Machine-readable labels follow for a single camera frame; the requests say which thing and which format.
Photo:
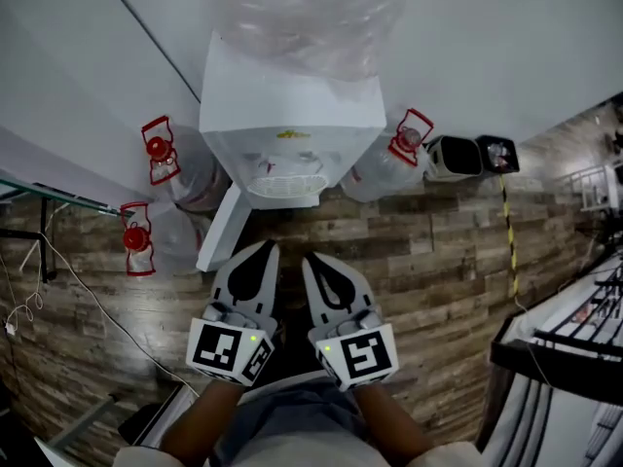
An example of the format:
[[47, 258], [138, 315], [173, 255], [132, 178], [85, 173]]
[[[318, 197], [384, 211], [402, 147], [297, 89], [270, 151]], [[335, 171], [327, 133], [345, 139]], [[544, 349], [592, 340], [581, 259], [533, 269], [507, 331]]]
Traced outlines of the white water dispenser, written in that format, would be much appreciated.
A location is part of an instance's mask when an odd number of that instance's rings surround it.
[[[378, 78], [331, 82], [238, 63], [210, 45], [203, 75], [200, 131], [254, 209], [314, 207], [386, 126]], [[255, 178], [323, 175], [327, 187], [303, 198], [261, 198]]]

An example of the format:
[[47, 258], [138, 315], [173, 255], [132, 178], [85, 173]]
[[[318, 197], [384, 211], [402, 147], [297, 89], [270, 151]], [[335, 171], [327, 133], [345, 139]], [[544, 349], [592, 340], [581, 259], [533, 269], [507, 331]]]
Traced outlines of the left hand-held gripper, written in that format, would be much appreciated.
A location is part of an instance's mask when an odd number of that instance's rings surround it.
[[279, 273], [275, 241], [237, 252], [217, 272], [211, 300], [192, 320], [186, 364], [213, 379], [252, 386], [275, 352], [273, 317]]

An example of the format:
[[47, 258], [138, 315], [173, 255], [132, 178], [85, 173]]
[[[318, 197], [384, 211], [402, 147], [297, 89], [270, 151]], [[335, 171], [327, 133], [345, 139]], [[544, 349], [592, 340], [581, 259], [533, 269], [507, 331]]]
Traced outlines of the black frame white table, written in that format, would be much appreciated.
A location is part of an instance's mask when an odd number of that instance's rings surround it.
[[490, 467], [623, 467], [623, 254], [506, 318], [490, 362]]

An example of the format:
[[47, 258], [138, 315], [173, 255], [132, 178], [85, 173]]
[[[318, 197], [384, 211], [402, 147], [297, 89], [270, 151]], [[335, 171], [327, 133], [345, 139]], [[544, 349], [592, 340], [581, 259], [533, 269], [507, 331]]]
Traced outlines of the white trash bin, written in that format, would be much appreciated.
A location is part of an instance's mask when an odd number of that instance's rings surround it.
[[468, 138], [442, 135], [426, 145], [429, 181], [454, 183], [483, 173], [483, 163], [477, 143]]

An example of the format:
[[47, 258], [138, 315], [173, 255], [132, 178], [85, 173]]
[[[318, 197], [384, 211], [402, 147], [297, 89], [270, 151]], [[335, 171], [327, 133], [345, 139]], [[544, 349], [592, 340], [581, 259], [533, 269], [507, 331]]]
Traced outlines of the person's left forearm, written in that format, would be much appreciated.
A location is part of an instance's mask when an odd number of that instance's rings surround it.
[[202, 467], [232, 421], [244, 392], [244, 386], [227, 381], [209, 383], [165, 431], [160, 450], [185, 467]]

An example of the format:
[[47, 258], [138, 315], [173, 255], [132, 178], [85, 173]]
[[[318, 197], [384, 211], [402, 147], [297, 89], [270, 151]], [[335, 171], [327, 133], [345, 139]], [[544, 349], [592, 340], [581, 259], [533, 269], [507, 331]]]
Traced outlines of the white dispenser door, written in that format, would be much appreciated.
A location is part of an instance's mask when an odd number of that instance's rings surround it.
[[219, 270], [232, 257], [252, 207], [233, 183], [221, 201], [204, 238], [196, 263], [200, 271]]

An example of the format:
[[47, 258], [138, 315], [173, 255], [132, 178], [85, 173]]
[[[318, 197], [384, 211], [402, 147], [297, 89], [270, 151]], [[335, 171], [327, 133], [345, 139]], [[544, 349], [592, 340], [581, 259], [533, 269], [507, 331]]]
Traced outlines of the person's light shirt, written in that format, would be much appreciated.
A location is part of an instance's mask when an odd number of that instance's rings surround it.
[[[121, 449], [113, 467], [184, 467], [158, 449]], [[270, 436], [247, 444], [229, 467], [390, 467], [371, 445], [340, 429]], [[487, 467], [483, 456], [468, 442], [435, 447], [405, 467]]]

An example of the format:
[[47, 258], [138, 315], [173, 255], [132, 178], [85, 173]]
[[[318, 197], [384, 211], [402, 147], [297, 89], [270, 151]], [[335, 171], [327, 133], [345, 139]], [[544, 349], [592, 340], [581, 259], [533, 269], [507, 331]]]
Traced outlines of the white slotted drip tray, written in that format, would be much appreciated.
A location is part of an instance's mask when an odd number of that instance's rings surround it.
[[319, 194], [327, 185], [320, 174], [273, 176], [253, 179], [247, 191], [261, 198], [303, 198]]

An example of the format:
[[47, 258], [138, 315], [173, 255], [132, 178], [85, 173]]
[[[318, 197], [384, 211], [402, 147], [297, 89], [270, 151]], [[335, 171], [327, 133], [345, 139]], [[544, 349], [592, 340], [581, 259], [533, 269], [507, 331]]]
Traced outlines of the white mesh panel rack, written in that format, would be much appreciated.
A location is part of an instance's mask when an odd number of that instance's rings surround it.
[[[149, 404], [127, 418], [118, 428], [122, 439], [129, 446], [155, 448], [169, 425], [194, 401], [195, 395], [187, 386], [177, 384], [161, 404]], [[98, 419], [111, 413], [120, 405], [112, 394], [100, 400], [78, 419], [45, 442], [37, 437], [34, 441], [52, 467], [89, 467], [71, 457], [66, 451]]]

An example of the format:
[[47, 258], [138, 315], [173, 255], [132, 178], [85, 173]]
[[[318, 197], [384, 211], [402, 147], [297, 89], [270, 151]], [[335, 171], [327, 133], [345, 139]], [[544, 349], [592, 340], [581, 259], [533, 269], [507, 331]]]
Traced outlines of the large clear water bottle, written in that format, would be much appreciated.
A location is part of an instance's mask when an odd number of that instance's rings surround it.
[[331, 82], [378, 75], [407, 0], [206, 0], [213, 52]]

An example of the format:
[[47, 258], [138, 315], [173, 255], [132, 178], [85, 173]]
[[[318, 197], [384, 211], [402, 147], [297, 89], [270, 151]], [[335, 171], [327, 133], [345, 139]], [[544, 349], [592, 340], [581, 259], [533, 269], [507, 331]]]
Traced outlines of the white metal rack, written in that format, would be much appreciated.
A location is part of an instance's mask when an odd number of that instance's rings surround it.
[[581, 210], [619, 211], [623, 208], [623, 161], [594, 165], [579, 172]]

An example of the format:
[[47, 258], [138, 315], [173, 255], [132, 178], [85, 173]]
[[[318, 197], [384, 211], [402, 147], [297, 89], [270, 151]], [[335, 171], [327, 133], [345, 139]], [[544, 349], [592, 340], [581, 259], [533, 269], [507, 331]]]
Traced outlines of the black metal frame table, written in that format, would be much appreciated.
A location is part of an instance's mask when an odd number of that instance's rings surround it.
[[40, 267], [41, 272], [39, 273], [40, 280], [47, 284], [50, 280], [54, 280], [56, 278], [56, 271], [53, 269], [52, 271], [48, 271], [48, 262], [47, 262], [47, 249], [48, 242], [45, 234], [45, 227], [48, 219], [48, 203], [51, 200], [49, 198], [41, 198], [40, 202], [40, 224], [38, 232], [30, 232], [30, 231], [22, 231], [22, 230], [12, 230], [0, 227], [0, 238], [12, 238], [12, 239], [20, 239], [20, 240], [31, 240], [35, 243], [36, 248], [40, 253]]

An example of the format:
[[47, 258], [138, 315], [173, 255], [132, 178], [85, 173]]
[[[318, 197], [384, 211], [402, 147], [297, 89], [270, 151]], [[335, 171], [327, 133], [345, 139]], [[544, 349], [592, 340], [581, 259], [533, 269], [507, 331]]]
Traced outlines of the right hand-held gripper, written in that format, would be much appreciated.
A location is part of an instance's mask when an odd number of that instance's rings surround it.
[[310, 342], [340, 391], [387, 380], [399, 369], [393, 329], [373, 307], [366, 278], [337, 258], [311, 253], [302, 272], [311, 320]]

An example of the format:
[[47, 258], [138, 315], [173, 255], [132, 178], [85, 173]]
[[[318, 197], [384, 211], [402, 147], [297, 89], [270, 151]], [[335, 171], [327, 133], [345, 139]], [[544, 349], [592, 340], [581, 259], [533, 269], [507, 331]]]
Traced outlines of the yellow black hazard tape strip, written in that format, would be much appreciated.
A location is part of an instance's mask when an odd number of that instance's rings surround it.
[[517, 272], [517, 250], [515, 246], [515, 235], [510, 219], [510, 205], [508, 202], [508, 194], [506, 191], [505, 181], [503, 174], [498, 176], [499, 187], [502, 195], [502, 213], [505, 220], [507, 229], [507, 240], [509, 246], [510, 255], [510, 268], [512, 275], [512, 298], [513, 302], [519, 309], [523, 309], [519, 303], [519, 278]]

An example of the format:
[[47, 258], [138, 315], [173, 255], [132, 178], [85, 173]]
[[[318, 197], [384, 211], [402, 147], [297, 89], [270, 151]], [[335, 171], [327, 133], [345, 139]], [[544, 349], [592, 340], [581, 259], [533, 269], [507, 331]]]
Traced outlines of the person's right forearm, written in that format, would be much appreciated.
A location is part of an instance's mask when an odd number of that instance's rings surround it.
[[433, 442], [381, 384], [358, 387], [353, 397], [376, 447], [391, 467], [406, 467], [433, 449]]

